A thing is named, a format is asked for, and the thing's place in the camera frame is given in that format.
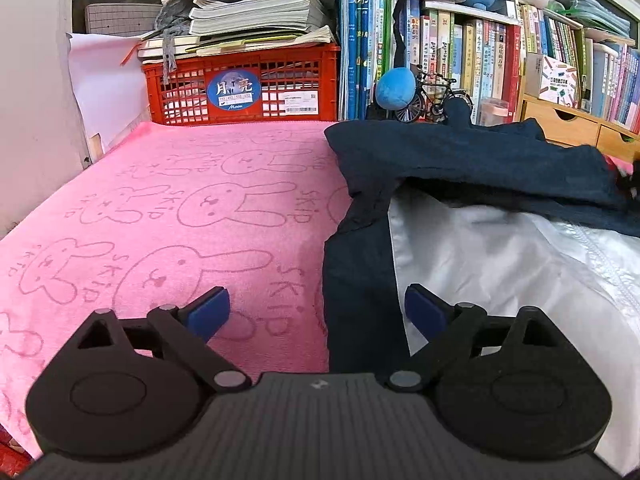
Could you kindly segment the white and navy jacket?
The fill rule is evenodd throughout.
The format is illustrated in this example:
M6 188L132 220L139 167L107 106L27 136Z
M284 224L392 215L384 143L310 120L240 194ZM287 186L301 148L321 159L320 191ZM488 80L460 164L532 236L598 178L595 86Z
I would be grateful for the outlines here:
M389 372L426 343L413 283L496 315L546 312L603 380L613 416L598 454L639 465L639 203L591 146L560 148L534 120L388 120L326 129L352 203L326 241L324 322L334 373Z

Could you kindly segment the wooden drawer organizer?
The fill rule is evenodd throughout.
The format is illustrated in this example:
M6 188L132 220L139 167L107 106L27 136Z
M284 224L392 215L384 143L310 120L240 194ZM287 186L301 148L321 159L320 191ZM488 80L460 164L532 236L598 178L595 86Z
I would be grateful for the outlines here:
M605 155L633 162L639 158L639 136L622 126L580 110L543 101L527 94L520 119L536 119L548 142L568 146L591 145Z

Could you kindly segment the row of books right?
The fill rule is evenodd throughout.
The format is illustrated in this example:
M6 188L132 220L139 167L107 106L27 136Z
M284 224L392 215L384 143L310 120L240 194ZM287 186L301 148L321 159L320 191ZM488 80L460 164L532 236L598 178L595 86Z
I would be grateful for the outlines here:
M553 1L545 9L516 5L522 23L525 62L529 53L544 54L576 68L577 106L593 117L639 132L639 49L631 37L587 27L565 16Z

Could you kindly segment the row of books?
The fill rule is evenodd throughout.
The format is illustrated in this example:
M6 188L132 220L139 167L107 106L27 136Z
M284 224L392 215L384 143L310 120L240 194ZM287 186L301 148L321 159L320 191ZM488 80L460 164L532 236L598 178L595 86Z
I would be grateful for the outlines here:
M577 106L593 117L639 132L639 49L631 37L587 27L565 16L553 1L545 9L516 5L522 23L525 62L529 53L544 54L576 68Z
M471 120L513 122L520 93L521 27L511 9L465 6L464 0L337 0L337 117L391 117L375 86L396 67L421 65L456 78L472 98Z

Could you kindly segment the white colourful card box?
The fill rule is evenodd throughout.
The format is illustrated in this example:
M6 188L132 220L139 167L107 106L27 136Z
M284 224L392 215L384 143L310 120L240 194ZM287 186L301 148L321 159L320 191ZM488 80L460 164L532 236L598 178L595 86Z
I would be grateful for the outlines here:
M524 93L528 96L575 108L577 85L575 67L544 54L526 56Z

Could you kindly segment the stack of teal folders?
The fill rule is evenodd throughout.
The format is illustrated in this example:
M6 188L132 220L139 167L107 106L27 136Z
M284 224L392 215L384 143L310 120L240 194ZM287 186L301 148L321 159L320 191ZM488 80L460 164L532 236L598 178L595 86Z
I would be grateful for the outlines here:
M613 35L630 37L630 21L608 10L597 0L570 0L570 7L563 14L587 27L604 30Z

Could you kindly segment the pink bunny towel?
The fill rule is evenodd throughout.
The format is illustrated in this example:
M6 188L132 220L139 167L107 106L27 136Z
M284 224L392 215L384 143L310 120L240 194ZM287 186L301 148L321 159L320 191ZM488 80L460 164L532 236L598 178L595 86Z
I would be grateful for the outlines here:
M141 125L1 242L1 423L40 452L32 383L93 311L221 286L213 348L250 375L328 366L321 268L350 199L322 122Z

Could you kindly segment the miniature black bicycle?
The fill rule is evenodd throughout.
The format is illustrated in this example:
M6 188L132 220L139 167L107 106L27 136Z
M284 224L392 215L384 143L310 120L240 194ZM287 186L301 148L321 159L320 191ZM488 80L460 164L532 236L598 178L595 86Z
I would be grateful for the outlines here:
M398 122L412 124L422 119L427 122L443 122L446 118L445 105L452 99L462 100L472 112L472 98L458 86L456 78L427 73L421 65L411 65L410 70L416 80L416 91L409 103L394 113Z

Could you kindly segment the row of books left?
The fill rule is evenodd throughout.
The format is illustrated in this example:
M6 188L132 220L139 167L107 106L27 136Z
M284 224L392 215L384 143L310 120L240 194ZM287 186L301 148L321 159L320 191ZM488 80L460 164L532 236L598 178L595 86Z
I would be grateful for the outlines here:
M511 9L465 6L464 0L337 0L337 117L391 117L375 86L396 67L421 65L456 78L472 98L471 120L513 122L520 93L521 27Z

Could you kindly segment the blue plush ball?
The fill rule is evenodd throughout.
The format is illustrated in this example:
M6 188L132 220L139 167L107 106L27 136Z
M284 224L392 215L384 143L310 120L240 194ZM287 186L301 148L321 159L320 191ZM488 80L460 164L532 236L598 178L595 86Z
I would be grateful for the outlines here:
M407 107L415 94L416 76L407 67L389 70L375 86L376 102L383 110L389 112Z

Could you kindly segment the white paper sheet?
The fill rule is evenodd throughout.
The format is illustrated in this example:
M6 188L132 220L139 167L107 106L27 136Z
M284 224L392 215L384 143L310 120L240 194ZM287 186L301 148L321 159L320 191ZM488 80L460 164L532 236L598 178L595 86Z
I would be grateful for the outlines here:
M137 37L70 36L68 68L90 151L105 154L150 119Z

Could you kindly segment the red plastic crate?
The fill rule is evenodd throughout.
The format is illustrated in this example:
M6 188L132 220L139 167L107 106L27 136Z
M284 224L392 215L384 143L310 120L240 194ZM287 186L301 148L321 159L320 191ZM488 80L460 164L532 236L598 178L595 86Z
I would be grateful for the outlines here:
M144 64L153 122L166 126L337 120L335 44Z

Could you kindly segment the stack of papers and books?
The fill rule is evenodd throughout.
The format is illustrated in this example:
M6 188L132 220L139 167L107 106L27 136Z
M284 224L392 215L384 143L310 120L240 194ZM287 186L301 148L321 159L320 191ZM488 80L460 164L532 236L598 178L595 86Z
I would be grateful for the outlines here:
M335 0L164 0L134 47L143 63L335 40Z

